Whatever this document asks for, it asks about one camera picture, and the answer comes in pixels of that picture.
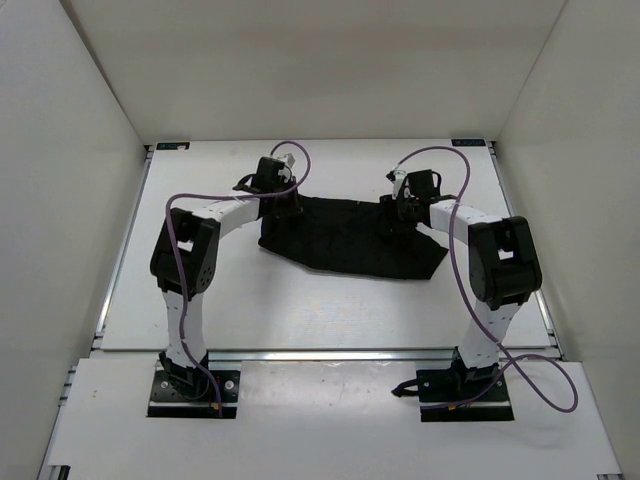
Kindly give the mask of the aluminium table rail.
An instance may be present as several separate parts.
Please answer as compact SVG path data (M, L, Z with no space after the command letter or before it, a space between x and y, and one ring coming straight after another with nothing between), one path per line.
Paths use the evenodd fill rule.
M409 349L280 349L209 350L211 361L243 362L343 362L343 361L449 361L451 348Z

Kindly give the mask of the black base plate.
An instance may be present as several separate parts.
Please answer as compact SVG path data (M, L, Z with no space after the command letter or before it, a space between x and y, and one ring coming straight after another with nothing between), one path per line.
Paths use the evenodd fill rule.
M216 401L212 386L198 387L183 394L170 382L168 374L156 370L150 389L147 416L150 418L235 419L240 391L240 370L212 370L220 390Z
M459 386L450 370L417 370L416 379L422 423L515 419L504 376Z

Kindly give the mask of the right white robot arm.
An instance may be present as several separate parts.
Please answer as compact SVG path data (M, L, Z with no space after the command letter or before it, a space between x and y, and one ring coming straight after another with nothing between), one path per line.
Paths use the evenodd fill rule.
M442 177L433 170L408 173L394 169L386 178L392 193L381 198L392 221L400 226L422 223L448 234L468 249L469 285L475 296L472 319L454 351L449 391L471 400L484 388L484 378L498 369L500 344L509 325L532 293L542 273L528 221L500 217L462 205L442 195Z

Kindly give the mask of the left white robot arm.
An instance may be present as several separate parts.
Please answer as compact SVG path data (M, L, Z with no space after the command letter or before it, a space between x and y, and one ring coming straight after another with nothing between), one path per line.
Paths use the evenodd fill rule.
M215 275L220 241L277 209L299 210L294 163L291 154L264 156L227 196L177 194L167 202L150 270L167 310L169 343L160 362L185 397L197 398L209 385L203 296Z

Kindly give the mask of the left blue corner label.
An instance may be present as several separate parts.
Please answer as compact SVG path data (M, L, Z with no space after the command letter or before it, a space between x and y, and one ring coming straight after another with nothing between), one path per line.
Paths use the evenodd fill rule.
M157 151L185 151L190 148L190 142L158 142Z

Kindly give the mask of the blue corner label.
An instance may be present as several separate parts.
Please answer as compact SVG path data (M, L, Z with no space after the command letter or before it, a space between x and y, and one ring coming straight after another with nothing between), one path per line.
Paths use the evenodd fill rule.
M481 138L453 138L451 145L459 148L485 147L486 141Z
M157 151L185 151L190 148L190 142L158 142Z

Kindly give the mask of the right blue corner label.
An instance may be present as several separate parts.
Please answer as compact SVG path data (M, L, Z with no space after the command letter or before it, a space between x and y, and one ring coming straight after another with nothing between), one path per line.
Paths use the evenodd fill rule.
M486 141L481 138L453 138L451 145L459 148L485 147Z

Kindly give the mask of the black pleated skirt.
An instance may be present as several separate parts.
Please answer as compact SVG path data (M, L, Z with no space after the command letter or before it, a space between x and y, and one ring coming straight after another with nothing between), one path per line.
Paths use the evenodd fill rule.
M261 224L261 248L309 269L394 280L429 280L448 249L392 219L388 201L299 198L302 211L271 213Z

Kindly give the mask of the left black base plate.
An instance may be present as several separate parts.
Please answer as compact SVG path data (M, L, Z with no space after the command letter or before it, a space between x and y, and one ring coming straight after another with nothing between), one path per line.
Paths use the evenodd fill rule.
M147 416L150 418L235 419L240 391L240 370L212 370L220 390L216 401L212 386L198 387L183 394L170 382L168 374L156 370L150 389Z

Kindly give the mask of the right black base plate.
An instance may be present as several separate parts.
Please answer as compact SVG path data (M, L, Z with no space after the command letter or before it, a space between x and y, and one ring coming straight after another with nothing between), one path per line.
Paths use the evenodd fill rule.
M515 419L504 376L459 386L450 370L417 370L416 379L422 423Z

